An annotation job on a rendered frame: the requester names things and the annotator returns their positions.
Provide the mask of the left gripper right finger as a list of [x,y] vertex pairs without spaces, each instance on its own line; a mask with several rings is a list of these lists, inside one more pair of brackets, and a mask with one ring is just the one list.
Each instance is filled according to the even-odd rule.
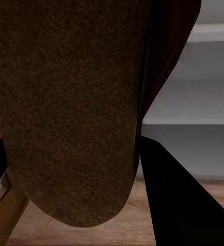
[[157,246],[224,246],[224,208],[156,140],[140,160]]

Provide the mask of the sandal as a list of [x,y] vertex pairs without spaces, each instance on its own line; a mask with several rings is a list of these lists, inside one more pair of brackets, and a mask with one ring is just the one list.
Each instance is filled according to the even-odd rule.
[[142,120],[201,0],[0,0],[0,133],[31,201],[91,228],[128,201]]

